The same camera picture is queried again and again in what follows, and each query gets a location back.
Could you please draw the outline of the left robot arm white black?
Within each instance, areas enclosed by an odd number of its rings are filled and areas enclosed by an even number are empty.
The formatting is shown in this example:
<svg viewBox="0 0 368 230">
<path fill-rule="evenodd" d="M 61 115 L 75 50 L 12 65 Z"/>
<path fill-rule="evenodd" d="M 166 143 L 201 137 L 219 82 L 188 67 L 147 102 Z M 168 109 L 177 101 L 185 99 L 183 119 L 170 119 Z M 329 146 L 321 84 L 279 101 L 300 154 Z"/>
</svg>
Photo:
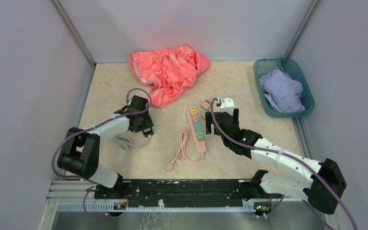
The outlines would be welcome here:
<svg viewBox="0 0 368 230">
<path fill-rule="evenodd" d="M 106 187 L 112 198 L 121 197 L 125 191 L 123 177 L 99 163 L 100 147 L 128 131 L 141 132 L 150 139 L 154 124 L 149 106 L 148 99 L 134 95 L 107 120 L 87 129 L 70 128 L 58 152 L 57 167 Z"/>
</svg>

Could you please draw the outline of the pink power strip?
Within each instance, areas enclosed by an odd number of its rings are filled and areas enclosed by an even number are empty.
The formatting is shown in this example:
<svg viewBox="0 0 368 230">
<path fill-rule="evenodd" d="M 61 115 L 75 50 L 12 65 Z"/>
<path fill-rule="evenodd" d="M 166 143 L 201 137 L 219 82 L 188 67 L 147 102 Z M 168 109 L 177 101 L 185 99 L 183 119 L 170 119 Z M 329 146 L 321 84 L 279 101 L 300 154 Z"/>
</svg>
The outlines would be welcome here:
<svg viewBox="0 0 368 230">
<path fill-rule="evenodd" d="M 188 122 L 190 125 L 190 130 L 194 139 L 195 148 L 198 153 L 206 153 L 207 148 L 204 142 L 204 132 L 202 130 L 201 122 L 198 117 L 198 113 L 195 107 L 191 107 L 189 111 L 186 112 Z"/>
</svg>

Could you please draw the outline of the teal plug adapter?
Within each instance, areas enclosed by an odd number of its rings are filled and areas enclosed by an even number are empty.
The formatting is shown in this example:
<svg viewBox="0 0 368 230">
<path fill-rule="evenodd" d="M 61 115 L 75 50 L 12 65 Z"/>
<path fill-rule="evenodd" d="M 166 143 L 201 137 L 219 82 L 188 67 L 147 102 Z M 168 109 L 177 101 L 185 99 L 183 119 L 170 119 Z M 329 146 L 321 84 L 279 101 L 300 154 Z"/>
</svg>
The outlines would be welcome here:
<svg viewBox="0 0 368 230">
<path fill-rule="evenodd" d="M 194 122 L 194 128 L 195 130 L 201 130 L 202 129 L 201 123 L 199 121 Z"/>
</svg>

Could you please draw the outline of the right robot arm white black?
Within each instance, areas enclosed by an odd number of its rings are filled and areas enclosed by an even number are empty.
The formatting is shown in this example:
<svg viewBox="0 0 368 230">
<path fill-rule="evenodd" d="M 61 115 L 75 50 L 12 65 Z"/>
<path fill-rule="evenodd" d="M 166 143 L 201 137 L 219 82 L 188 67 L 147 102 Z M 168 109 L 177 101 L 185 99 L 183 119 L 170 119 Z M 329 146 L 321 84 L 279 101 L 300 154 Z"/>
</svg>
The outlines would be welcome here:
<svg viewBox="0 0 368 230">
<path fill-rule="evenodd" d="M 329 158 L 317 161 L 299 156 L 273 144 L 259 133 L 241 129 L 238 113 L 237 108 L 232 115 L 206 112 L 206 133 L 220 136 L 224 146 L 235 154 L 264 162 L 286 173 L 277 175 L 258 170 L 252 178 L 251 193 L 255 197 L 266 194 L 293 196 L 307 201 L 324 214 L 332 215 L 346 189 L 339 165 Z"/>
</svg>

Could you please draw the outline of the beige pink plug adapter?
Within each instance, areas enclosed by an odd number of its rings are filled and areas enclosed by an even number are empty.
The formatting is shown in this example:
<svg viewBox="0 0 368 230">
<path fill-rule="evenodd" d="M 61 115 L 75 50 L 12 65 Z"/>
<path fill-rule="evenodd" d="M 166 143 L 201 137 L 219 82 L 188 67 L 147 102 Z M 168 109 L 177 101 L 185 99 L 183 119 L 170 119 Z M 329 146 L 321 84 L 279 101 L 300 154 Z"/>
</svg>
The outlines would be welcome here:
<svg viewBox="0 0 368 230">
<path fill-rule="evenodd" d="M 199 121 L 198 115 L 197 114 L 192 114 L 191 115 L 192 121 L 195 123 L 197 121 Z"/>
</svg>

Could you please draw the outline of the teal plastic basket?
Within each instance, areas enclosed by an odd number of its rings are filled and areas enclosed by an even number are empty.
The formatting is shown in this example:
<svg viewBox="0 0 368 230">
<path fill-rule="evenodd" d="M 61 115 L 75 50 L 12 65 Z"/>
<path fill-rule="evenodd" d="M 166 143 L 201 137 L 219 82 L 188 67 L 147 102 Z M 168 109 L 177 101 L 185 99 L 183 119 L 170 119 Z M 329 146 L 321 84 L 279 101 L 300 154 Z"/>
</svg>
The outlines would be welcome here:
<svg viewBox="0 0 368 230">
<path fill-rule="evenodd" d="M 285 57 L 263 58 L 253 65 L 264 112 L 275 118 L 296 118 L 314 109 L 314 99 L 299 65 Z"/>
</svg>

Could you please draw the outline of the pink crumpled cloth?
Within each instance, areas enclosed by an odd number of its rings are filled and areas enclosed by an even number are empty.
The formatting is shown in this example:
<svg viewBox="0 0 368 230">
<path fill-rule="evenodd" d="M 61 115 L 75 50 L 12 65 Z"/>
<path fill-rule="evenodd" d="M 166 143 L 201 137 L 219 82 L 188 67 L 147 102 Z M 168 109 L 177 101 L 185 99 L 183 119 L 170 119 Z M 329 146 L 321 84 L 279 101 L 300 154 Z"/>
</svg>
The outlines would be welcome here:
<svg viewBox="0 0 368 230">
<path fill-rule="evenodd" d="M 152 106 L 163 108 L 181 97 L 210 68 L 210 61 L 189 45 L 129 55 L 136 80 L 151 85 Z"/>
</svg>

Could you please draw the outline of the yellow plug adapter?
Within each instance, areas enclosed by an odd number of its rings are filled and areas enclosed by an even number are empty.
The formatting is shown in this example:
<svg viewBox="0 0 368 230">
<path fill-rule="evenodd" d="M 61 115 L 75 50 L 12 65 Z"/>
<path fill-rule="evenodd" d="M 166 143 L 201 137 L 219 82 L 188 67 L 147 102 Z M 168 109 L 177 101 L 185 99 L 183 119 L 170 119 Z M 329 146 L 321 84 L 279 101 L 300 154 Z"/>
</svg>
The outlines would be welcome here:
<svg viewBox="0 0 368 230">
<path fill-rule="evenodd" d="M 191 107 L 191 108 L 190 108 L 190 114 L 191 114 L 191 115 L 196 115 L 196 114 L 197 114 L 197 110 L 196 110 L 196 108 L 195 108 L 195 107 Z"/>
</svg>

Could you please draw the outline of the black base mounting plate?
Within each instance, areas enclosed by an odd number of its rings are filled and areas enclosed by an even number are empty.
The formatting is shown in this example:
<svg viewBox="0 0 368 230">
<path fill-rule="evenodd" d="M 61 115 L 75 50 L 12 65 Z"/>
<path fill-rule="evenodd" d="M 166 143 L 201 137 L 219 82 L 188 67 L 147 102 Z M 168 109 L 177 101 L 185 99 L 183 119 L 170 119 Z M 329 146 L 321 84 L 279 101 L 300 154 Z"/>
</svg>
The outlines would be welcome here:
<svg viewBox="0 0 368 230">
<path fill-rule="evenodd" d="M 118 188 L 98 185 L 96 199 L 121 199 L 128 207 L 240 207 L 253 199 L 281 198 L 269 195 L 250 179 L 158 180 L 127 179 Z"/>
</svg>

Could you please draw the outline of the lavender cloth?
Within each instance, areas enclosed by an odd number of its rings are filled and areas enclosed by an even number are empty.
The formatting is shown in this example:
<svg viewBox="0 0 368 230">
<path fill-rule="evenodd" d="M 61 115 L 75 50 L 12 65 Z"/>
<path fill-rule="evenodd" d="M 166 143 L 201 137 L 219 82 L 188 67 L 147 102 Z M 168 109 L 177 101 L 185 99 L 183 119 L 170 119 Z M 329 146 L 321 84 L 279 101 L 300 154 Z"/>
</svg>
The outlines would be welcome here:
<svg viewBox="0 0 368 230">
<path fill-rule="evenodd" d="M 271 107 L 280 113 L 296 113 L 306 110 L 301 103 L 302 84 L 278 69 L 259 79 L 264 96 Z"/>
</svg>

